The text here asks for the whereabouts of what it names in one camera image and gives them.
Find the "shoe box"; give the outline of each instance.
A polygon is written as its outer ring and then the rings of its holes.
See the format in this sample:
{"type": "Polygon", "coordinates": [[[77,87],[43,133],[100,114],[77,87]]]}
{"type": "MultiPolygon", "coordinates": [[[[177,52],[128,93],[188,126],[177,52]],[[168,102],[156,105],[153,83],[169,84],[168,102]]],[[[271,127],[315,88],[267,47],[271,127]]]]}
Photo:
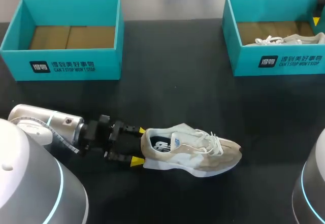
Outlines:
{"type": "Polygon", "coordinates": [[[120,0],[21,0],[0,52],[16,81],[117,80],[120,0]]]}
{"type": "Polygon", "coordinates": [[[325,44],[256,45],[255,39],[325,33],[317,0],[225,0],[222,29],[234,76],[325,73],[325,44]]]}

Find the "table surface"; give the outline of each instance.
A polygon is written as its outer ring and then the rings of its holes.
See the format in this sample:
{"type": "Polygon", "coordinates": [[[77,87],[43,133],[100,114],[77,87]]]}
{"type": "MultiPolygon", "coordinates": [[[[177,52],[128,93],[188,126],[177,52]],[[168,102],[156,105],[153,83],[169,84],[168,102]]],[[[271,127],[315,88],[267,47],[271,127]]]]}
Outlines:
{"type": "Polygon", "coordinates": [[[295,223],[292,189],[325,127],[324,78],[233,77],[220,19],[127,21],[120,81],[16,83],[1,60],[0,117],[24,103],[146,128],[185,122],[243,148],[238,166],[205,179],[74,157],[88,223],[295,223]]]}

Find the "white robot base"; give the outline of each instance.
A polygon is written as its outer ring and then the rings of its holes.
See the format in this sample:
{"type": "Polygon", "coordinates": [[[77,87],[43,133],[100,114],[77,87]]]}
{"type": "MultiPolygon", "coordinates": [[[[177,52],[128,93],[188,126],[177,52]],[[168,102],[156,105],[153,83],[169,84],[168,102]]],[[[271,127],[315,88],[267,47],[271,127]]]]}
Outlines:
{"type": "Polygon", "coordinates": [[[325,130],[296,181],[292,209],[298,224],[325,224],[325,130]]]}
{"type": "Polygon", "coordinates": [[[18,126],[0,119],[0,219],[12,224],[85,224],[81,182],[18,126]]]}

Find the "shoe sole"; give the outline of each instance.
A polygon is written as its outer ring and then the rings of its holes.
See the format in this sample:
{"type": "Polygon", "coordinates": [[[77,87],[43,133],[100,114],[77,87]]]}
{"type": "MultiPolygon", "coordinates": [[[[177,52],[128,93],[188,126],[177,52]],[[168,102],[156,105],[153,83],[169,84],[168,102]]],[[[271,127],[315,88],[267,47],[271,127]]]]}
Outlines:
{"type": "Polygon", "coordinates": [[[156,161],[154,159],[146,159],[146,161],[143,164],[143,168],[146,169],[154,169],[154,170],[170,170],[170,169],[182,169],[190,174],[192,174],[194,177],[212,177],[221,173],[224,173],[226,171],[229,171],[231,168],[233,168],[235,165],[219,170],[219,171],[200,171],[196,170],[190,167],[186,167],[183,165],[175,164],[175,163],[167,163],[167,162],[161,162],[161,161],[156,161]]]}

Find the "teal box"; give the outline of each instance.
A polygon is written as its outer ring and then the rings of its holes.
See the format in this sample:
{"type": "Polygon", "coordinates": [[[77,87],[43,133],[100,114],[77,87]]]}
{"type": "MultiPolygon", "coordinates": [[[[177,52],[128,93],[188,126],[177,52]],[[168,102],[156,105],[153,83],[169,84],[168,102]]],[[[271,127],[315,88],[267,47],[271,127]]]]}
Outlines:
{"type": "Polygon", "coordinates": [[[0,52],[16,81],[117,80],[123,34],[120,0],[21,0],[0,52]],[[29,50],[36,26],[47,25],[115,26],[114,48],[29,50]]]}
{"type": "Polygon", "coordinates": [[[324,33],[325,11],[317,26],[312,20],[316,3],[225,0],[222,29],[234,76],[325,73],[325,44],[243,46],[237,28],[237,22],[308,21],[315,34],[324,33]]]}

